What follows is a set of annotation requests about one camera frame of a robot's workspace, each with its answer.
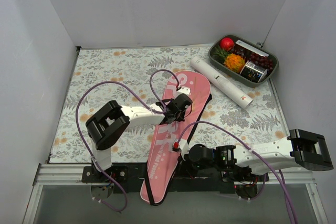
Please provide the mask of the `pink racket cover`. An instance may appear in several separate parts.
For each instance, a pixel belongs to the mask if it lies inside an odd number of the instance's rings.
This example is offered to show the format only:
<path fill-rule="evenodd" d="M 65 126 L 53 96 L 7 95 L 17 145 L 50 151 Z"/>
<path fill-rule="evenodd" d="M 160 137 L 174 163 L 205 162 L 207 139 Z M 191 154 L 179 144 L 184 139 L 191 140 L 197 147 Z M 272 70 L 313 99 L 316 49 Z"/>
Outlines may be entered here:
<path fill-rule="evenodd" d="M 144 182 L 140 196 L 152 206 L 161 204 L 166 196 L 167 188 L 180 162 L 180 152 L 173 151 L 173 144 L 187 126 L 198 121 L 212 99 L 211 84 L 200 73 L 180 71 L 176 73 L 180 85 L 190 88 L 192 108 L 186 112 L 183 122 L 173 122 L 157 126 L 154 130 L 149 158 L 144 172 Z"/>

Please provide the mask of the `white shuttlecock tube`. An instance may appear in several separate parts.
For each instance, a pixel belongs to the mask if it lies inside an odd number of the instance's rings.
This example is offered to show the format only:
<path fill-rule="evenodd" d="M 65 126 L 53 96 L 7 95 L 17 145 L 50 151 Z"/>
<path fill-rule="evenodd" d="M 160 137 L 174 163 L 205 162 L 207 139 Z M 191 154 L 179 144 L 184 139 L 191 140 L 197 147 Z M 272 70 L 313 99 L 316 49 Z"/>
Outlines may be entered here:
<path fill-rule="evenodd" d="M 253 102 L 253 99 L 250 96 L 232 84 L 226 77 L 220 74 L 200 57 L 193 57 L 190 61 L 190 65 L 199 73 L 204 75 L 215 87 L 221 90 L 223 94 L 228 96 L 242 109 L 247 109 Z"/>

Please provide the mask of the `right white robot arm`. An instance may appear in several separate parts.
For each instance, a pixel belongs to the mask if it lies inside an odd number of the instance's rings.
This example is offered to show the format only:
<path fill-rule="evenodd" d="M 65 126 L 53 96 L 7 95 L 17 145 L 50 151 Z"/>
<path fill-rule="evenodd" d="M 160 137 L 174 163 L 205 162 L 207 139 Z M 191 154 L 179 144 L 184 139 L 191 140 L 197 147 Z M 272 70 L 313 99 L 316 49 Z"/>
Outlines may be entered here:
<path fill-rule="evenodd" d="M 189 147 L 186 140 L 177 140 L 174 151 L 180 151 L 184 161 L 195 169 L 215 168 L 220 172 L 236 172 L 242 180 L 264 175 L 272 170 L 303 167 L 310 171 L 333 169 L 323 135 L 290 130 L 287 137 L 277 141 L 243 145 L 223 145 L 208 148 L 201 144 Z"/>

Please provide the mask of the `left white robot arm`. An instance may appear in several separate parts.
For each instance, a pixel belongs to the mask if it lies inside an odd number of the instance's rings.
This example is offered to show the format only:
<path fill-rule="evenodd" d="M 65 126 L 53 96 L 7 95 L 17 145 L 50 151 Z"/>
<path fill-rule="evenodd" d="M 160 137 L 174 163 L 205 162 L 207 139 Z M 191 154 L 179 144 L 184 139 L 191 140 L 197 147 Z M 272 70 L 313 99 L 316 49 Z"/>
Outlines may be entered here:
<path fill-rule="evenodd" d="M 142 106 L 121 106 L 112 100 L 105 104 L 87 122 L 86 128 L 93 149 L 93 175 L 100 182 L 106 182 L 112 175 L 112 161 L 108 153 L 125 130 L 140 125 L 164 125 L 184 121 L 187 109 L 192 106 L 191 98 L 179 94 L 168 99 L 164 109 L 159 102 L 149 108 Z"/>

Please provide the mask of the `floral table cloth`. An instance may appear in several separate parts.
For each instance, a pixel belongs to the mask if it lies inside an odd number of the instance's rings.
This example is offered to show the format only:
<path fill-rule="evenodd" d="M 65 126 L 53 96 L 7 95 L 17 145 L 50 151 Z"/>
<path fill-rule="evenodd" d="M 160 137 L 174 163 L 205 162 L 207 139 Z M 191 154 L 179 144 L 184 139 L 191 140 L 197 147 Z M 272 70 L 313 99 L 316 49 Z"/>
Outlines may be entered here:
<path fill-rule="evenodd" d="M 89 163 L 91 143 L 85 123 L 98 109 L 110 100 L 126 106 L 154 103 L 172 72 L 190 70 L 195 56 L 207 61 L 208 51 L 207 46 L 80 50 L 49 162 Z M 256 88 L 237 86 L 253 99 L 252 104 L 244 110 L 212 87 L 212 100 L 191 143 L 260 144 L 288 135 L 270 82 Z"/>

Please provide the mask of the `green leafy sprig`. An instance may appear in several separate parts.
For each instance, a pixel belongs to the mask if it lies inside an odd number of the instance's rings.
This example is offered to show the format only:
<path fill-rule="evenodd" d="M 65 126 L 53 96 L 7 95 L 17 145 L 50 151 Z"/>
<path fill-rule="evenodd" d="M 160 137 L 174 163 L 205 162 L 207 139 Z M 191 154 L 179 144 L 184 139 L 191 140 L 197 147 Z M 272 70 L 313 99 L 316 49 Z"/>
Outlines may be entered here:
<path fill-rule="evenodd" d="M 222 49 L 220 46 L 215 47 L 213 58 L 216 59 L 219 62 L 224 62 L 228 56 L 228 52 L 224 49 Z"/>

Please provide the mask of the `grey plastic tray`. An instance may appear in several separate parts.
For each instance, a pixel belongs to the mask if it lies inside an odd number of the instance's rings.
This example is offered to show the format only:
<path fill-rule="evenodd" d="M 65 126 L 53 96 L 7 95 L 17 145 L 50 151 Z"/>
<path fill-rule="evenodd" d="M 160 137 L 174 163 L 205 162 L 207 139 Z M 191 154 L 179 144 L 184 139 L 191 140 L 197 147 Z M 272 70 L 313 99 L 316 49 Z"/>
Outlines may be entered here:
<path fill-rule="evenodd" d="M 251 88 L 265 83 L 279 66 L 276 56 L 235 35 L 214 43 L 208 57 L 213 66 Z"/>

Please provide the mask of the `red apple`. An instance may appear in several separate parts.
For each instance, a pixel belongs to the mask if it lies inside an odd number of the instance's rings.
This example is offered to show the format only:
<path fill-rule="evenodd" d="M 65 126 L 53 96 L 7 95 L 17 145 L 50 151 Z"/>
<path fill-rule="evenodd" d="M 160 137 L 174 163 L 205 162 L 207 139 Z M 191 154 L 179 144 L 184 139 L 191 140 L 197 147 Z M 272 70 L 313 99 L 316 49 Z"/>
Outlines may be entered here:
<path fill-rule="evenodd" d="M 223 38 L 221 41 L 220 41 L 220 48 L 225 50 L 225 51 L 230 51 L 234 48 L 234 45 L 235 43 L 233 42 L 232 39 L 230 38 Z"/>

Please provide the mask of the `white box in tray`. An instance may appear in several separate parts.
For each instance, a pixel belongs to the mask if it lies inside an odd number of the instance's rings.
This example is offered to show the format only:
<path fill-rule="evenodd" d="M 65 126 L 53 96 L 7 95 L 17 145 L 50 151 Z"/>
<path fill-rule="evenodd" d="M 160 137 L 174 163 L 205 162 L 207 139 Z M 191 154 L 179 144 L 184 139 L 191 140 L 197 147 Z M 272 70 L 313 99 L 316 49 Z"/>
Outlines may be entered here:
<path fill-rule="evenodd" d="M 243 42 L 242 40 L 237 40 L 235 42 L 235 45 L 238 45 L 238 46 L 241 46 L 242 48 L 250 51 L 250 52 L 253 52 L 253 53 L 256 53 L 260 56 L 263 56 L 263 57 L 268 57 L 269 54 L 264 52 L 264 51 L 261 51 L 260 49 L 258 49 L 257 47 L 254 47 L 254 46 L 251 46 L 250 44 L 247 44 L 245 42 Z"/>

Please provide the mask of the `dark red grapes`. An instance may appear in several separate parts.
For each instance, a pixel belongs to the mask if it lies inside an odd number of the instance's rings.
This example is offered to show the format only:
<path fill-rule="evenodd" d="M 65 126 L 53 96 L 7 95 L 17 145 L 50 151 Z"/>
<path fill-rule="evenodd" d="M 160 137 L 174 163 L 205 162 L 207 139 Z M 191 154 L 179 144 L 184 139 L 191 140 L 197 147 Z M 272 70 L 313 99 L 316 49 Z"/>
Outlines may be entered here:
<path fill-rule="evenodd" d="M 251 61 L 253 64 L 265 69 L 272 69 L 273 61 L 268 56 L 262 56 L 243 47 L 234 47 L 232 53 L 241 56 L 245 62 Z"/>

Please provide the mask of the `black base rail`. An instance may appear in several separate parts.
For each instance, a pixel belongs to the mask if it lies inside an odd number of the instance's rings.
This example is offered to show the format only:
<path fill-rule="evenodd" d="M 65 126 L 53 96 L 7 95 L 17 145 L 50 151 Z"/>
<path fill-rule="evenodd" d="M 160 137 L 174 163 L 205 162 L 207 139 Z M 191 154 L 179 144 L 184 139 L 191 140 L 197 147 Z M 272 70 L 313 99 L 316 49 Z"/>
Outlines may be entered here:
<path fill-rule="evenodd" d="M 240 167 L 233 172 L 218 172 L 214 168 L 194 170 L 190 165 L 181 164 L 172 177 L 161 182 L 149 178 L 147 163 L 116 163 L 104 172 L 94 164 L 86 166 L 81 179 L 83 183 L 107 183 L 103 189 L 108 195 L 121 194 L 122 190 L 114 185 L 114 180 L 125 192 L 139 192 L 142 197 L 149 195 L 158 202 L 169 192 L 219 192 L 253 198 L 261 192 L 258 183 L 269 181 L 269 176 L 249 174 L 246 168 Z"/>

